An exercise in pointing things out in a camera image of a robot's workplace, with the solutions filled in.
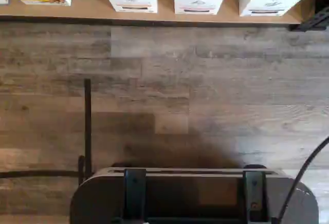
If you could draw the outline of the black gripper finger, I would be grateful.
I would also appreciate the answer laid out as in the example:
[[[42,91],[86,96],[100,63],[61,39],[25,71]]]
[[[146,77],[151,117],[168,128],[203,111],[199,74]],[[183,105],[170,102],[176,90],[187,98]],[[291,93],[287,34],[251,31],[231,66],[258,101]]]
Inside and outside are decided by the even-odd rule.
[[[246,223],[267,223],[266,167],[250,164],[244,167],[244,207]]]
[[[146,170],[124,172],[124,223],[144,223]]]

